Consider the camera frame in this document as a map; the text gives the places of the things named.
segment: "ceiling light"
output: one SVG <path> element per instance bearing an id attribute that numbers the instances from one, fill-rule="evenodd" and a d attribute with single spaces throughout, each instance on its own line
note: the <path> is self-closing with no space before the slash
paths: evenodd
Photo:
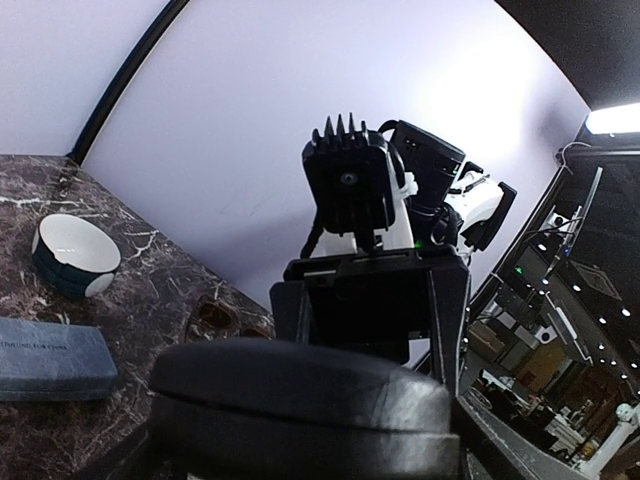
<path id="1" fill-rule="evenodd" d="M 586 126 L 596 135 L 640 132 L 640 103 L 591 112 L 587 117 Z"/>

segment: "white curved wall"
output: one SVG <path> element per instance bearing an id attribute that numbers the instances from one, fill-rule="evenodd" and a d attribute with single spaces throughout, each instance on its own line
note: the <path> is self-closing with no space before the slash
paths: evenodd
<path id="1" fill-rule="evenodd" d="M 192 0 L 121 99 L 87 169 L 268 304 L 314 204 L 300 152 L 328 114 L 402 118 L 519 195 L 474 286 L 551 179 L 587 107 L 491 0 Z"/>
<path id="2" fill-rule="evenodd" d="M 2 0 L 0 153 L 64 155 L 166 0 Z"/>

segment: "ceramic bowl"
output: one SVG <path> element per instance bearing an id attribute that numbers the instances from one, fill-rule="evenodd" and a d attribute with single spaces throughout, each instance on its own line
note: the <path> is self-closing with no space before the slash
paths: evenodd
<path id="1" fill-rule="evenodd" d="M 42 277 L 71 298 L 103 292 L 113 281 L 122 258 L 106 233 L 64 213 L 49 215 L 40 222 L 31 255 Z"/>

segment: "dark marble surface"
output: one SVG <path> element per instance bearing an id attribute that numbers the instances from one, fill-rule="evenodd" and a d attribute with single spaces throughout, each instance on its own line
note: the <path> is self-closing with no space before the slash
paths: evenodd
<path id="1" fill-rule="evenodd" d="M 120 248 L 122 267 L 106 292 L 68 300 L 36 274 L 34 229 L 55 212 L 85 218 Z M 66 158 L 0 155 L 0 270 L 1 316 L 97 326 L 119 370 L 105 401 L 0 403 L 0 479 L 65 478 L 124 438 L 149 412 L 146 379 L 168 345 L 273 333 L 266 311 Z"/>

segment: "cable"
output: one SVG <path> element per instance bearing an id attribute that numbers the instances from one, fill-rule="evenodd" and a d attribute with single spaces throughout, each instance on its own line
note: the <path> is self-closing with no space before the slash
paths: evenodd
<path id="1" fill-rule="evenodd" d="M 395 129 L 397 126 L 398 126 L 397 120 L 387 120 L 382 125 L 380 125 L 378 132 L 380 133 L 388 132 L 389 130 Z"/>
<path id="2" fill-rule="evenodd" d="M 322 220 L 320 219 L 320 212 L 316 211 L 316 216 L 313 219 L 313 226 L 311 227 L 311 232 L 309 232 L 309 237 L 307 238 L 307 242 L 302 247 L 300 251 L 300 258 L 309 258 L 311 254 L 318 245 L 318 241 L 320 237 L 324 233 L 324 227 L 322 226 Z"/>
<path id="3" fill-rule="evenodd" d="M 567 225 L 574 223 L 574 222 L 579 222 L 582 220 L 582 217 L 578 217 L 578 218 L 573 218 L 571 220 L 567 220 L 566 222 L 557 225 L 555 227 L 550 227 L 550 228 L 543 228 L 540 230 L 530 230 L 529 232 L 526 232 L 525 235 L 522 238 L 523 242 L 528 242 L 529 240 L 531 240 L 533 237 L 535 237 L 537 234 L 539 233 L 550 233 L 550 232 L 556 232 L 558 234 L 565 234 L 565 235 L 572 235 L 572 232 L 560 232 L 558 231 L 559 229 L 561 229 L 562 227 L 566 227 Z"/>
<path id="4" fill-rule="evenodd" d="M 574 145 L 582 145 L 584 147 L 591 148 L 591 145 L 589 145 L 588 143 L 584 143 L 584 142 L 569 142 L 564 147 L 562 147 L 562 150 L 560 150 L 560 159 L 562 160 L 562 164 L 560 165 L 560 168 L 566 168 L 567 170 L 569 170 L 571 175 L 573 175 L 573 172 L 571 171 L 571 169 L 569 167 L 567 167 L 567 159 L 565 158 L 564 154 L 565 154 L 565 152 L 567 151 L 568 148 L 573 147 Z"/>
<path id="5" fill-rule="evenodd" d="M 396 175 L 396 182 L 398 183 L 398 188 L 402 190 L 406 182 L 406 179 L 404 178 L 404 164 L 402 162 L 402 157 L 393 143 L 387 142 L 387 145 L 389 146 L 389 153 L 391 154 L 391 163 Z"/>

